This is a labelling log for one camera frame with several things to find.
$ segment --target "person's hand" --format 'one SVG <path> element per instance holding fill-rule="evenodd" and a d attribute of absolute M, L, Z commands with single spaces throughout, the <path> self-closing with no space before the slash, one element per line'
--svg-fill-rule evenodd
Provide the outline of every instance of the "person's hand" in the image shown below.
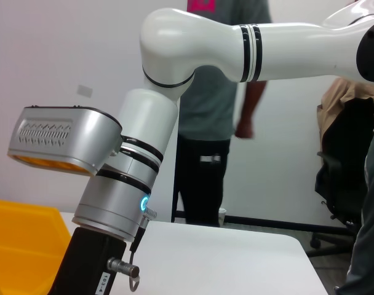
<path fill-rule="evenodd" d="M 253 122 L 250 119 L 240 120 L 236 127 L 235 136 L 243 140 L 253 138 Z"/>

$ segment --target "robotic arm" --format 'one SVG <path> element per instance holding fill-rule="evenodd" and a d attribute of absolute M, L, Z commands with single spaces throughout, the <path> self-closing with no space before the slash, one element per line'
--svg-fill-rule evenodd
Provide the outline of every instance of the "robotic arm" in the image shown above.
<path fill-rule="evenodd" d="M 197 67 L 216 66 L 234 82 L 331 74 L 374 83 L 374 0 L 360 0 L 324 26 L 227 26 L 161 9 L 143 23 L 141 56 L 147 89 L 129 92 L 117 118 L 79 106 L 33 106 L 15 126 L 13 159 L 93 176 L 50 295 L 109 295 L 117 272 L 135 289 L 133 254 L 155 217 L 146 203 L 177 119 L 175 101 Z M 129 263 L 121 260 L 125 241 L 132 242 Z"/>

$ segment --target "brown jacket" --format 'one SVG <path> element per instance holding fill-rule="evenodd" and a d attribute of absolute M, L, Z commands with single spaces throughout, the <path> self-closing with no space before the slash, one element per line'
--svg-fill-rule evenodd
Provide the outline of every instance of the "brown jacket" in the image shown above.
<path fill-rule="evenodd" d="M 352 82 L 343 78 L 336 79 L 317 107 L 317 119 L 320 129 L 320 140 L 338 114 L 344 109 L 344 104 L 354 98 L 374 101 L 374 85 Z"/>

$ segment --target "office chair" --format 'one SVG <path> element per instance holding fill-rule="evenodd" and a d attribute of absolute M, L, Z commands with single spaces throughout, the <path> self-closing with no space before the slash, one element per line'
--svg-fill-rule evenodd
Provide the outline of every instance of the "office chair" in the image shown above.
<path fill-rule="evenodd" d="M 373 138 L 374 102 L 370 98 L 355 98 L 344 105 L 344 110 L 325 132 L 322 139 L 323 166 L 317 174 L 316 192 L 325 201 L 331 219 L 338 219 L 349 230 L 353 239 L 342 239 L 313 233 L 309 257 L 352 253 L 356 235 L 361 227 L 361 212 L 367 186 L 364 175 L 365 158 Z M 321 242 L 334 246 L 320 249 Z"/>

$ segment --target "white cup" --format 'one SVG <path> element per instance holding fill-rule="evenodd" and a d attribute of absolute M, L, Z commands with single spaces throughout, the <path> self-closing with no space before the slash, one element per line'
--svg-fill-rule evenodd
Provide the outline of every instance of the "white cup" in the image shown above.
<path fill-rule="evenodd" d="M 220 208 L 218 210 L 218 223 L 220 223 L 220 226 L 224 225 L 225 214 L 226 214 L 226 210 L 224 208 Z"/>

